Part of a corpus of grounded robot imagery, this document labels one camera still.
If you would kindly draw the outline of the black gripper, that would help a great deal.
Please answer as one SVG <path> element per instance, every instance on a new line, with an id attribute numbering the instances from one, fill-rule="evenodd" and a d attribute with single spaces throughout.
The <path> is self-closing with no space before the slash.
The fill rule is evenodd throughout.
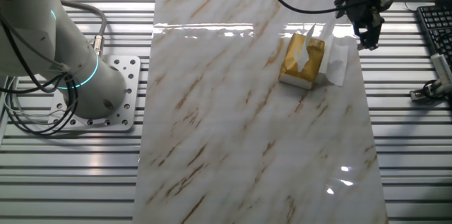
<path id="1" fill-rule="evenodd" d="M 358 50 L 377 49 L 384 19 L 380 13 L 387 9 L 387 0 L 334 0 L 339 11 L 336 18 L 346 15 L 359 38 Z"/>

